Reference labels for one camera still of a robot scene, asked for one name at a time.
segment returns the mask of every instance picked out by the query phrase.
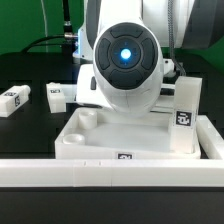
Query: blue light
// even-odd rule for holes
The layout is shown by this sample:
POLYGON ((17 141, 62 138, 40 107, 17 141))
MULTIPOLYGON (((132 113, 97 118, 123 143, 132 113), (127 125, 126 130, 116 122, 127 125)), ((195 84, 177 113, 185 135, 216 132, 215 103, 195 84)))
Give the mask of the blue light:
POLYGON ((124 60, 128 60, 131 57, 131 51, 127 48, 121 51, 121 58, 124 60))

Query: green wall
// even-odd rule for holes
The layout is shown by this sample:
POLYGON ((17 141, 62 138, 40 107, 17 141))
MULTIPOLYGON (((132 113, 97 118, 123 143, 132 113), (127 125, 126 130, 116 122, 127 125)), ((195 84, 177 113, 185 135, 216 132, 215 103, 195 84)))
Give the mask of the green wall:
MULTIPOLYGON (((44 0, 44 3, 49 35, 63 33, 62 0, 44 0)), ((77 31, 83 21, 83 0, 70 0, 69 3, 72 24, 74 31, 77 31)), ((41 0, 1 0, 0 54, 18 52, 32 41, 44 36, 41 0)), ((59 48, 51 47, 50 50, 58 51, 59 48)), ((224 74, 224 38, 207 50, 181 52, 201 55, 224 74)))

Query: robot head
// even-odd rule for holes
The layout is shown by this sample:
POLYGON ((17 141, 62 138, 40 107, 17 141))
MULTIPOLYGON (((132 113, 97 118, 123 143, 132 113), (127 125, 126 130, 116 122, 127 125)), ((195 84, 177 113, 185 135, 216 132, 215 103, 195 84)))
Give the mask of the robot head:
POLYGON ((155 104, 163 78, 163 57, 143 25, 119 23, 101 32, 94 46, 94 72, 117 112, 141 116, 155 104))

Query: black table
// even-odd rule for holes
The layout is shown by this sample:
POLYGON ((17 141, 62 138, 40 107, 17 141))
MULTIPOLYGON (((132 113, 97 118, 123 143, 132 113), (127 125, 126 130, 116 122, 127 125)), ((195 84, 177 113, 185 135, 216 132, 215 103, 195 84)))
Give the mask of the black table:
MULTIPOLYGON (((199 114, 207 115, 224 136, 224 76, 198 56, 179 58, 188 76, 203 78, 199 114)), ((70 56, 59 53, 0 56, 0 93, 13 85, 31 87, 29 102, 0 118, 1 159, 54 158, 54 140, 76 105, 51 114, 46 84, 74 84, 78 70, 70 56)), ((216 224, 223 222, 223 208, 223 188, 0 188, 2 224, 216 224)))

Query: white tray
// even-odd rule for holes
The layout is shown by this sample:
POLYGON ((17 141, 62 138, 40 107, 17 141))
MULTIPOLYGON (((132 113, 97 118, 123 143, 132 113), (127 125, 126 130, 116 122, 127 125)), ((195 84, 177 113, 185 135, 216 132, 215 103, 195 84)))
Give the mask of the white tray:
POLYGON ((199 159, 197 136, 193 153, 170 150, 171 116, 152 112, 133 118, 79 108, 55 141, 56 159, 199 159))

